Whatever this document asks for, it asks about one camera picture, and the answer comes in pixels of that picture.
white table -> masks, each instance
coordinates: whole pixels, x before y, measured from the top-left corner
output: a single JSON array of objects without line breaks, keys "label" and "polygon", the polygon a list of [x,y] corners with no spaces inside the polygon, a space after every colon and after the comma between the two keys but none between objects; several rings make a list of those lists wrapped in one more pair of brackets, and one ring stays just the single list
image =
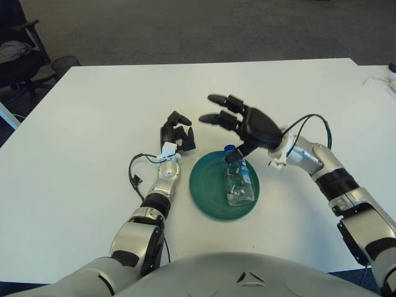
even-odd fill
[{"label": "white table", "polygon": [[[235,134],[197,120],[219,110],[208,94],[232,93],[279,125],[322,114],[335,155],[396,218],[396,105],[382,82],[363,86],[370,75],[386,75],[386,68],[350,59],[72,68],[0,148],[0,280],[55,282],[107,255],[140,204],[129,160],[159,153],[159,129],[173,110],[192,120],[197,149],[183,155],[166,223],[172,259],[245,251],[325,272],[360,268],[310,177],[290,166],[275,172],[265,150],[247,158],[260,177],[258,203],[235,222],[202,214],[188,181],[201,156],[240,144]],[[315,121],[303,135],[325,143]],[[134,170],[146,193],[155,165],[141,160]]]}]

wire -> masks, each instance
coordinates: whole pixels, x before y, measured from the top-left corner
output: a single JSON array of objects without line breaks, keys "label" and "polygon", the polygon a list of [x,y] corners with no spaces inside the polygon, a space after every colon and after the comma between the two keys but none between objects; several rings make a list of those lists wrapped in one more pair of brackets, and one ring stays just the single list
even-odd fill
[{"label": "wire", "polygon": [[297,143],[297,140],[298,140],[298,138],[299,138],[299,135],[301,134],[301,131],[303,130],[303,127],[304,127],[305,123],[308,122],[308,119],[309,119],[309,118],[306,118],[306,120],[304,121],[304,123],[302,123],[301,127],[299,128],[299,131],[298,131],[297,136],[296,136],[296,140],[294,141],[293,145],[291,146],[291,148],[290,148],[289,151],[287,152],[286,157],[289,157],[291,151],[292,151],[292,150],[294,149],[294,147],[296,146],[296,143]]},{"label": "wire", "polygon": [[166,241],[165,236],[163,237],[163,240],[164,240],[165,246],[166,246],[166,253],[168,254],[168,262],[170,263],[171,262],[171,255],[169,253],[169,246],[168,246],[168,242]]},{"label": "wire", "polygon": [[[172,157],[174,155],[176,155],[176,153],[174,153],[173,155],[166,156],[166,158]],[[135,175],[135,177],[132,177],[132,172],[131,172],[133,162],[135,160],[139,159],[140,157],[145,157],[148,161],[150,161],[153,164],[163,163],[163,162],[166,161],[166,159],[164,159],[162,161],[153,161],[149,157],[156,158],[157,156],[151,155],[151,154],[148,154],[148,153],[139,153],[139,154],[137,154],[136,156],[134,156],[132,158],[131,162],[129,162],[129,166],[128,166],[129,182],[131,183],[132,187],[134,188],[136,193],[139,195],[139,197],[142,199],[142,201],[144,201],[144,197],[143,197],[142,193],[139,191],[139,188],[138,188],[138,185],[139,185],[139,183],[142,182],[142,180],[139,177],[137,177],[136,175]],[[164,237],[164,242],[165,242],[165,246],[166,246],[166,253],[168,255],[168,262],[170,263],[171,262],[171,255],[170,255],[170,252],[169,252],[168,242],[166,241],[165,237]]]},{"label": "wire", "polygon": [[389,81],[386,80],[386,79],[382,79],[382,78],[380,78],[380,77],[375,77],[375,76],[369,76],[369,77],[366,79],[366,81],[363,83],[363,85],[368,85],[368,83],[369,83],[370,81],[372,81],[372,80],[380,80],[380,81],[383,81],[383,82],[386,82],[387,84],[389,84]]},{"label": "wire", "polygon": [[289,132],[290,130],[292,130],[293,127],[295,127],[298,123],[300,123],[301,121],[304,121],[304,120],[305,120],[305,121],[302,123],[302,125],[301,125],[301,127],[300,127],[300,129],[299,129],[299,131],[298,131],[298,134],[297,134],[297,136],[296,136],[296,140],[294,141],[293,145],[291,146],[291,149],[290,149],[290,150],[287,152],[287,154],[286,154],[287,157],[289,156],[289,154],[291,153],[291,151],[292,151],[292,150],[294,149],[294,147],[296,146],[297,140],[298,140],[298,138],[299,138],[299,136],[300,136],[300,134],[301,134],[301,131],[303,130],[304,125],[307,123],[308,119],[310,119],[310,118],[313,117],[313,116],[316,116],[316,117],[320,118],[320,119],[323,121],[324,126],[325,126],[325,129],[326,129],[326,132],[327,132],[327,147],[328,147],[329,149],[332,148],[332,142],[333,142],[333,139],[332,139],[332,132],[331,132],[331,130],[330,130],[330,126],[329,126],[328,122],[326,121],[326,119],[325,119],[323,116],[321,116],[321,115],[319,115],[319,114],[316,114],[316,113],[311,113],[311,114],[307,114],[306,116],[303,116],[302,118],[299,118],[297,121],[295,121],[293,124],[291,124],[291,126],[290,126],[289,128],[287,128],[286,130],[283,131],[283,134],[282,134],[282,135],[284,136],[284,135],[286,135],[287,132]]},{"label": "wire", "polygon": [[20,118],[22,118],[22,119],[25,119],[25,118],[26,118],[25,116],[21,116],[21,115],[19,115],[19,114],[15,114],[15,113],[13,113],[12,115],[13,115],[13,116],[18,116],[18,117],[20,117]]},{"label": "wire", "polygon": [[366,265],[366,268],[364,268],[363,275],[360,280],[360,286],[362,286],[362,284],[364,282],[364,277],[366,276],[367,268],[368,268],[368,266]]}]

black cable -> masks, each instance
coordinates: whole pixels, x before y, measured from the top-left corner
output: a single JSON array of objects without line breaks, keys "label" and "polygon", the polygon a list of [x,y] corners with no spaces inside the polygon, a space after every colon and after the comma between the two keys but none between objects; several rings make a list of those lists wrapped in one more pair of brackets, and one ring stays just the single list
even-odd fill
[{"label": "black cable", "polygon": [[[129,162],[129,166],[128,166],[128,177],[129,177],[129,182],[131,183],[132,187],[134,188],[134,190],[136,191],[136,193],[139,195],[139,197],[142,199],[142,201],[144,201],[144,197],[143,197],[142,193],[140,193],[139,188],[138,188],[138,185],[139,185],[139,183],[142,182],[142,180],[141,180],[138,176],[136,176],[136,175],[135,175],[134,177],[132,177],[132,172],[131,172],[133,162],[134,162],[136,159],[139,159],[140,157],[146,157],[146,159],[147,159],[148,161],[150,161],[151,163],[154,163],[154,164],[163,163],[163,162],[166,161],[166,159],[157,162],[157,161],[153,161],[153,160],[149,159],[149,157],[156,158],[157,156],[155,156],[155,155],[150,155],[150,154],[148,154],[148,153],[140,153],[140,154],[137,154],[136,156],[134,156],[134,157],[132,158],[131,162]],[[168,242],[166,241],[166,238],[165,238],[165,237],[164,237],[164,242],[165,242],[165,246],[166,246],[166,253],[168,254],[168,262],[170,263],[170,262],[171,262],[171,255],[170,255],[170,253],[169,253],[169,246],[168,246]]]},{"label": "black cable", "polygon": [[166,246],[166,253],[168,254],[168,262],[170,263],[171,262],[171,255],[169,253],[169,246],[168,246],[168,242],[166,241],[165,236],[164,236],[163,240],[164,240],[165,246]]},{"label": "black cable", "polygon": [[368,268],[368,266],[366,266],[366,268],[364,268],[363,275],[360,280],[360,286],[362,286],[362,284],[364,282],[364,277],[366,276],[367,268]]},{"label": "black cable", "polygon": [[325,129],[326,129],[326,132],[327,132],[327,147],[328,147],[329,149],[332,148],[332,142],[333,142],[333,139],[332,139],[332,132],[331,132],[331,130],[330,130],[330,126],[329,126],[328,122],[325,120],[325,118],[323,118],[323,116],[321,116],[321,115],[319,115],[319,114],[316,114],[316,113],[311,113],[311,114],[307,114],[306,116],[303,116],[302,118],[298,119],[298,120],[295,121],[289,128],[287,128],[286,130],[283,131],[283,134],[282,134],[282,135],[284,136],[284,135],[286,135],[286,133],[289,132],[293,127],[295,127],[298,123],[300,123],[301,121],[303,121],[303,120],[305,119],[305,121],[302,123],[302,125],[301,125],[301,127],[300,127],[300,129],[299,129],[299,131],[298,131],[298,134],[297,134],[297,136],[296,136],[295,142],[294,142],[293,145],[291,146],[291,149],[287,152],[286,156],[289,156],[289,154],[291,153],[291,151],[294,149],[294,147],[295,147],[295,145],[296,145],[296,143],[297,143],[298,137],[300,136],[301,131],[303,130],[304,125],[307,123],[308,119],[310,119],[310,118],[313,117],[313,116],[316,116],[316,117],[320,118],[320,119],[323,121],[324,126],[325,126]]},{"label": "black cable", "polygon": [[291,151],[292,151],[292,150],[294,149],[294,147],[296,146],[296,143],[297,143],[297,140],[298,140],[298,138],[299,138],[299,135],[301,134],[301,131],[303,130],[303,127],[304,127],[305,123],[308,122],[308,119],[309,119],[309,118],[306,118],[306,120],[304,121],[304,123],[302,123],[301,127],[299,128],[299,131],[298,131],[297,136],[296,136],[296,140],[293,142],[293,145],[291,146],[291,148],[290,148],[289,151],[287,152],[286,157],[289,157]]}]

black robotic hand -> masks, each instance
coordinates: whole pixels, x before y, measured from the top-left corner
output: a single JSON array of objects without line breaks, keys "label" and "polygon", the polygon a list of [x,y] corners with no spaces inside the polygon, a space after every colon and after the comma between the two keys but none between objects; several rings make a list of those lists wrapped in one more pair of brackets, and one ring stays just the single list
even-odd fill
[{"label": "black robotic hand", "polygon": [[282,131],[266,114],[257,108],[248,107],[243,104],[242,100],[232,95],[228,97],[209,95],[208,99],[226,107],[233,113],[240,113],[243,116],[243,120],[238,121],[236,116],[221,110],[219,114],[206,114],[199,118],[200,122],[219,125],[224,129],[235,131],[239,138],[243,140],[243,144],[226,157],[225,160],[228,163],[243,158],[258,147],[273,150],[280,145],[283,137]]},{"label": "black robotic hand", "polygon": [[191,126],[191,121],[185,116],[179,114],[177,111],[174,111],[170,114],[170,116],[168,116],[168,120],[160,129],[161,149],[165,142],[171,142],[175,144],[177,140],[181,140],[181,144],[178,145],[176,150],[177,152],[187,152],[188,150],[194,150],[196,144],[194,142],[194,133],[192,131],[192,127],[188,129],[186,134],[182,126],[174,128],[178,124]]}]

clear plastic bottle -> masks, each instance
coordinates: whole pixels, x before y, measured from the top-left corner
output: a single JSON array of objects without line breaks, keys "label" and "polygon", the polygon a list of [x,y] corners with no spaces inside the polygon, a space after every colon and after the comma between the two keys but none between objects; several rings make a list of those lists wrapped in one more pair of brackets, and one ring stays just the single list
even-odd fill
[{"label": "clear plastic bottle", "polygon": [[[227,156],[234,149],[234,145],[226,145],[225,155]],[[254,193],[245,159],[230,164],[224,161],[223,167],[228,204],[242,206],[253,203]]]}]

